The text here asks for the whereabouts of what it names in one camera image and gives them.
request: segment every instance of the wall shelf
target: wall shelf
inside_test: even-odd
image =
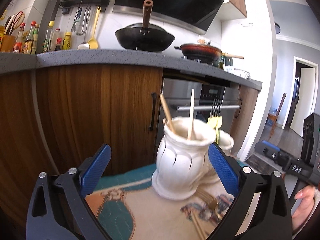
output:
[[[59,2],[60,9],[78,7],[82,4],[100,5],[101,12],[105,12],[110,0],[61,0]]]

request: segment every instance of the gray countertop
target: gray countertop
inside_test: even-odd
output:
[[[192,60],[184,60],[176,57],[168,57],[153,52],[89,49],[62,50],[38,55],[0,53],[0,74],[27,69],[77,64],[128,64],[171,68],[187,71],[190,74],[202,74],[228,80],[259,91],[261,91],[262,87],[262,82],[260,81],[246,80],[207,64],[200,64]]]

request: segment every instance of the doorway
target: doorway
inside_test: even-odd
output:
[[[303,134],[303,120],[314,112],[318,88],[318,65],[294,57],[291,103],[283,128],[291,128],[299,136]]]

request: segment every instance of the silver screw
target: silver screw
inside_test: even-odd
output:
[[[274,171],[273,174],[278,178],[281,177],[281,173],[279,171]]]
[[[243,167],[242,170],[244,171],[244,173],[250,173],[251,169],[247,166]]]
[[[39,178],[43,179],[47,174],[43,171],[39,174]]]
[[[77,168],[71,168],[71,169],[69,169],[69,174],[75,174],[76,172],[77,172]]]

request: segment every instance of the sleeve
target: sleeve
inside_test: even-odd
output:
[[[293,236],[292,236],[292,239],[294,239],[296,237],[296,235],[301,231],[301,229],[305,226],[306,223],[308,223],[310,217],[312,216],[313,212],[316,210],[316,207],[318,206],[319,204],[319,201],[320,201],[320,192],[316,189],[315,191],[315,205],[313,206],[313,209],[310,213],[310,215],[308,216],[306,222],[304,223],[304,225],[299,229],[298,232],[296,232]]]

